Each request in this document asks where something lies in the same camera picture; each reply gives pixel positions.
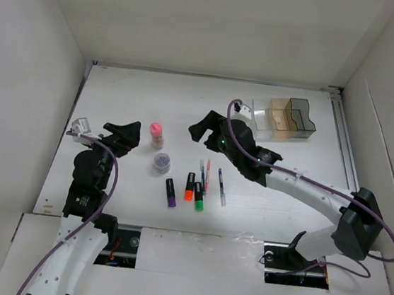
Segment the pink cap glue bottle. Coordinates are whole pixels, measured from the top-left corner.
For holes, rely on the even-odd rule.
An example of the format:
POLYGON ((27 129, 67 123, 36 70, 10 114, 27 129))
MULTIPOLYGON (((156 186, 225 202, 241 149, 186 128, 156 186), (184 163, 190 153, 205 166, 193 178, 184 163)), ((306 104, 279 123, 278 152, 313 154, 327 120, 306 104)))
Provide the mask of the pink cap glue bottle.
POLYGON ((164 146, 163 129, 160 123, 152 122, 149 126, 151 135, 151 145, 155 149, 161 150, 164 146))

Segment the teal pen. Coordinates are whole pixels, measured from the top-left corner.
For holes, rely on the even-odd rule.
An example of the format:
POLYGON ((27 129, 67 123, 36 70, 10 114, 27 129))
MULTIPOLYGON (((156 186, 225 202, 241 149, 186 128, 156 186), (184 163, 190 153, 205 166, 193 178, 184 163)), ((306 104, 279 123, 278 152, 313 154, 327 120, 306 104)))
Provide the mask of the teal pen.
POLYGON ((204 164, 204 159, 201 159, 200 161, 199 161, 199 164, 200 164, 200 175, 201 175, 201 186, 202 186, 202 194, 203 194, 203 196, 205 196, 205 192, 206 192, 206 188, 205 188, 205 185, 206 185, 206 175, 205 175, 205 173, 206 173, 206 171, 205 171, 205 164, 204 164))

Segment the orange pen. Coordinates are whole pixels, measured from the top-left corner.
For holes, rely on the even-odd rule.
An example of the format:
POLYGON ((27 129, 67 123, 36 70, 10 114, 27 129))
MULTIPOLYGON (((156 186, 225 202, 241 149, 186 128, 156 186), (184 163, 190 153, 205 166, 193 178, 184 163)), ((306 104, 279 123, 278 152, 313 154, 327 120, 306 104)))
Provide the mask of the orange pen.
POLYGON ((205 181, 205 186, 204 186, 204 189, 205 189, 205 194, 207 195, 208 194, 208 191, 209 191, 209 174, 210 174, 210 167, 211 167, 211 160, 210 159, 208 159, 208 161, 207 161, 207 167, 206 167, 206 173, 205 173, 205 178, 206 179, 204 179, 204 181, 205 181))

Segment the blue pen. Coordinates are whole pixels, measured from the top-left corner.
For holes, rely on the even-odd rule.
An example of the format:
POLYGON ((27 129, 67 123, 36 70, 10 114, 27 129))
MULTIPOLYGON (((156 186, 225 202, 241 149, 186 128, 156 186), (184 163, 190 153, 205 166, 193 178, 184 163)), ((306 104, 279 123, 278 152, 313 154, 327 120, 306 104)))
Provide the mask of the blue pen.
POLYGON ((226 206, 226 195, 225 195, 225 189, 224 189, 224 182, 223 182, 223 171, 222 168, 218 169, 218 176, 219 176, 219 190, 220 190, 220 201, 221 201, 221 206, 226 206))

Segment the orange highlighter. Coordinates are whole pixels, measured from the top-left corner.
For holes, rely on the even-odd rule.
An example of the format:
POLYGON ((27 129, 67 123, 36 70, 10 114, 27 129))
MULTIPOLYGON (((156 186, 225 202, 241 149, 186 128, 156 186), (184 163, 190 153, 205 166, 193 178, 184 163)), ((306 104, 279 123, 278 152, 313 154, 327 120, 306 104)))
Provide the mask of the orange highlighter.
POLYGON ((195 191, 195 173, 188 173, 187 184, 185 186, 185 196, 184 199, 188 202, 192 201, 195 191))

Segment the purple highlighter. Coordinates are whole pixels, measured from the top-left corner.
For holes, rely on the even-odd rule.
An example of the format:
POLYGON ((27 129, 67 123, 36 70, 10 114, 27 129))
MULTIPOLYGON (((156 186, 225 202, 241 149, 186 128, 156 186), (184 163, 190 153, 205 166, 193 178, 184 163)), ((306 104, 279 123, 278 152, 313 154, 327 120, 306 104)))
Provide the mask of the purple highlighter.
POLYGON ((174 181, 171 178, 166 179, 166 199, 168 208, 176 207, 174 181))

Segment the green highlighter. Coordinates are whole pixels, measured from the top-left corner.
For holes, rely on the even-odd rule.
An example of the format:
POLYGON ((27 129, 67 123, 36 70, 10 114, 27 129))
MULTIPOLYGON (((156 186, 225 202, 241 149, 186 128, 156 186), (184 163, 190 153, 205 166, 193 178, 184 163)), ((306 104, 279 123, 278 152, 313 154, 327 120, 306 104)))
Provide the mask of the green highlighter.
POLYGON ((202 212, 204 210, 203 202, 203 189, 201 182, 195 182, 194 184, 194 200, 195 200, 195 211, 202 212))

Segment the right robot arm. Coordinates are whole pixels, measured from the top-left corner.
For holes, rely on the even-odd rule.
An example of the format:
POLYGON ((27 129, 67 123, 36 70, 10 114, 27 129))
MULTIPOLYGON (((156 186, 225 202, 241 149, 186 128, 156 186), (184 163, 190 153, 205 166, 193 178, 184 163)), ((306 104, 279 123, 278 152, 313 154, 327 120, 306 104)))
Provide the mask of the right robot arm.
POLYGON ((188 128, 193 141, 211 131, 204 145, 224 154, 247 180, 297 199, 316 210, 331 225, 318 231, 302 231, 286 250, 286 261, 299 269, 312 260, 341 254, 362 261, 369 255, 382 226, 376 198, 367 189, 358 192, 327 190, 301 177, 300 171, 282 164, 282 157, 255 143, 252 130, 242 120, 227 120, 211 111, 188 128))

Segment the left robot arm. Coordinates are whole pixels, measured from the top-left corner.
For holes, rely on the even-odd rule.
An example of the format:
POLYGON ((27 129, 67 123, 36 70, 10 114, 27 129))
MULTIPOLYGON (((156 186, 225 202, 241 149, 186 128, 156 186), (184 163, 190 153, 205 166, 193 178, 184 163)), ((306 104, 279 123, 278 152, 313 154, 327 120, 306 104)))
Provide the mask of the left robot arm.
POLYGON ((74 159, 72 183, 54 245, 26 277, 16 295, 75 295, 103 249, 117 242, 118 220, 103 209, 119 180, 119 158, 140 142, 141 123, 105 123, 109 133, 94 134, 85 117, 66 132, 86 147, 74 159))

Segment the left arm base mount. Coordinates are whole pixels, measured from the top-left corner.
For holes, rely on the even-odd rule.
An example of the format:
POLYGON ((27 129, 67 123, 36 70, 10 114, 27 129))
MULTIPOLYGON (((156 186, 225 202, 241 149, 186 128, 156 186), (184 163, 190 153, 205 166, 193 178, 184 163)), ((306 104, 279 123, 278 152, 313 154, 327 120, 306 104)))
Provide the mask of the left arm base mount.
POLYGON ((96 257, 94 263, 102 266, 135 268, 142 227, 120 224, 117 236, 96 257))

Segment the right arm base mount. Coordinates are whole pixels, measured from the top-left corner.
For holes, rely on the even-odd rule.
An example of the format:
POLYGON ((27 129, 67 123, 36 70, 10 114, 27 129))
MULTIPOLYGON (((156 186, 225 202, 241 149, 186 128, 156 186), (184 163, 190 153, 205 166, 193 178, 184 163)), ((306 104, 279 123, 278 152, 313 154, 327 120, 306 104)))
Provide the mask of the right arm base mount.
POLYGON ((327 270, 315 260, 306 260, 289 244, 264 242, 259 263, 266 284, 328 290, 327 270))

